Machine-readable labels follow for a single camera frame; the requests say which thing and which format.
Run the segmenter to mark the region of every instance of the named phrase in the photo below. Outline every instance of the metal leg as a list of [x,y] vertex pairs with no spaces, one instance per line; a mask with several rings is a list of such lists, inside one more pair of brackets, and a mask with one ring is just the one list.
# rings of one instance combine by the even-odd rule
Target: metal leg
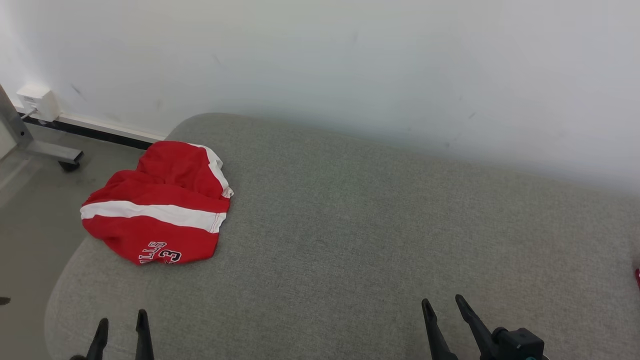
[[0,121],[6,125],[18,144],[18,149],[58,160],[65,171],[73,171],[80,166],[78,161],[84,155],[82,151],[33,139],[2,86],[0,86]]

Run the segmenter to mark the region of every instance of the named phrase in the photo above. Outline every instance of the caster wheel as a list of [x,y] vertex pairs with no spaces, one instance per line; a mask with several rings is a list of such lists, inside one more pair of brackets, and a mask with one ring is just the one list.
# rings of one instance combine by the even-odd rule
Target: caster wheel
[[58,161],[58,163],[60,164],[60,167],[62,168],[62,170],[64,170],[65,172],[72,172],[72,171],[76,171],[79,167],[80,167],[80,163],[64,163],[62,161]]

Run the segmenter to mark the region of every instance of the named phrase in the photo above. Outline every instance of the white electrical box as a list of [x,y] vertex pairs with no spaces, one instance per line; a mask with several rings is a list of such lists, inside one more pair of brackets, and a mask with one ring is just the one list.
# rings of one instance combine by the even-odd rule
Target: white electrical box
[[53,121],[60,116],[58,103],[48,88],[28,85],[18,90],[18,98],[22,101],[24,113],[38,109],[38,112],[33,115],[36,119]]

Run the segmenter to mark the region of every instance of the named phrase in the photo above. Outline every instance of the baseboard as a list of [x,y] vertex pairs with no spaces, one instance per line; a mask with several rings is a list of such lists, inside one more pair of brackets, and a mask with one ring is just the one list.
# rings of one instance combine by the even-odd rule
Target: baseboard
[[[19,112],[19,113],[25,113],[24,108],[22,106],[19,106],[17,104],[13,104],[15,106],[15,109]],[[91,134],[96,134],[93,133],[91,131],[89,132],[83,132],[83,129],[87,129],[87,130],[93,130],[93,131],[97,131],[100,133],[104,133],[104,134],[108,134],[108,135],[113,135],[113,136],[107,136],[108,138],[104,138],[105,136],[102,136],[103,138],[100,138],[101,140],[105,140],[105,141],[112,141],[109,139],[118,139],[118,138],[128,138],[131,140],[135,140],[137,142],[143,142],[143,143],[148,143],[148,144],[152,144],[154,142],[158,142],[161,140],[164,140],[166,138],[166,136],[162,136],[162,135],[157,135],[157,134],[152,134],[152,133],[147,133],[144,131],[138,131],[138,130],[133,130],[133,129],[128,129],[124,126],[118,126],[118,125],[113,125],[113,124],[108,124],[105,122],[99,122],[96,120],[90,120],[90,119],[85,119],[82,117],[78,117],[75,115],[69,115],[69,114],[65,114],[62,113],[57,121],[51,122],[51,123],[38,123],[38,115],[32,115],[30,118],[34,119],[35,121],[28,121],[28,122],[32,122],[38,125],[43,125],[45,127],[53,127],[62,131],[66,131],[69,133],[77,133],[78,135],[83,135],[83,136],[89,136],[89,137],[95,137],[92,136]]]

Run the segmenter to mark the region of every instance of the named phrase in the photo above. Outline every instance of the red and white clothing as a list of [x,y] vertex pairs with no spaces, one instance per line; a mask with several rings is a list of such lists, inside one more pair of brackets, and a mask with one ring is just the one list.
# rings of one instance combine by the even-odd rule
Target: red and white clothing
[[140,265],[210,258],[233,191],[208,147],[161,141],[115,173],[80,209],[84,228]]

